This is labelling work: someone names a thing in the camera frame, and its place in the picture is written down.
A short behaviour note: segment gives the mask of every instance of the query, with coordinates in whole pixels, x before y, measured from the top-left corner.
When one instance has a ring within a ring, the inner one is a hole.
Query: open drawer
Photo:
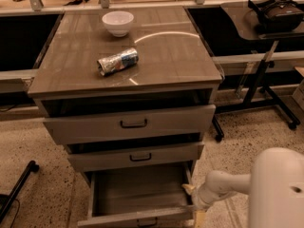
[[[192,219],[183,183],[191,183],[186,162],[94,172],[88,218],[78,227],[150,227]]]
[[[203,142],[188,142],[140,148],[99,151],[69,155],[68,160],[79,172],[136,167],[170,162],[188,162],[200,158]]]
[[[57,144],[95,143],[188,133],[210,126],[213,104],[45,119]]]

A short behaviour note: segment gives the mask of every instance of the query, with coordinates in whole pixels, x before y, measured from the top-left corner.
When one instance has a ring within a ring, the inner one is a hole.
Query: brown countertop
[[[183,7],[125,9],[135,21],[122,38],[103,26],[102,17],[110,10],[65,12],[29,96],[165,91],[220,83],[220,74]],[[99,74],[98,59],[131,47],[140,57],[135,66],[108,77]]]

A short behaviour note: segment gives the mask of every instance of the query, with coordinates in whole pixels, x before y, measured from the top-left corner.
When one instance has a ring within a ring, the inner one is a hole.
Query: drawer handle
[[[143,123],[139,123],[139,124],[127,124],[124,123],[123,120],[121,120],[121,127],[122,128],[140,128],[140,127],[146,127],[148,124],[148,120],[144,119]]]
[[[152,154],[149,153],[149,155],[147,155],[147,157],[145,158],[137,158],[137,157],[133,157],[132,155],[130,155],[130,160],[132,162],[146,162],[152,159]]]
[[[157,217],[155,217],[155,220],[154,220],[153,223],[151,223],[151,224],[143,224],[143,225],[141,225],[141,224],[140,224],[140,220],[137,219],[137,227],[139,227],[139,228],[151,227],[151,226],[155,226],[155,225],[157,225],[157,224],[158,224],[158,218],[157,218]]]

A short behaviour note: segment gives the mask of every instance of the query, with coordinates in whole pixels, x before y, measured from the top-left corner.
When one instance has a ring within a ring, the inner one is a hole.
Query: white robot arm
[[[236,192],[249,195],[249,228],[304,227],[304,156],[270,148],[256,158],[251,175],[212,171],[199,188],[183,186],[198,210]]]

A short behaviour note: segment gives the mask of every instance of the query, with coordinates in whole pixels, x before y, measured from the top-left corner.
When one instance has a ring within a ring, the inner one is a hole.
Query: speckled floor
[[[290,96],[283,100],[304,123],[304,112],[294,100]],[[270,147],[291,148],[304,154],[304,124],[290,130],[276,107],[221,114],[218,121],[225,138],[216,142],[213,126],[204,136],[205,148],[193,177],[196,184],[202,183],[212,169],[249,173],[258,153]],[[0,194],[10,192],[29,161],[40,165],[17,197],[20,209],[13,227],[77,227],[77,220],[86,219],[89,188],[71,168],[64,148],[55,145],[45,130],[37,108],[0,113],[0,122]],[[217,202],[209,209],[203,228],[245,228],[247,206],[248,197],[241,194]],[[1,227],[10,227],[17,209],[15,201]],[[169,227],[189,224],[172,223]]]

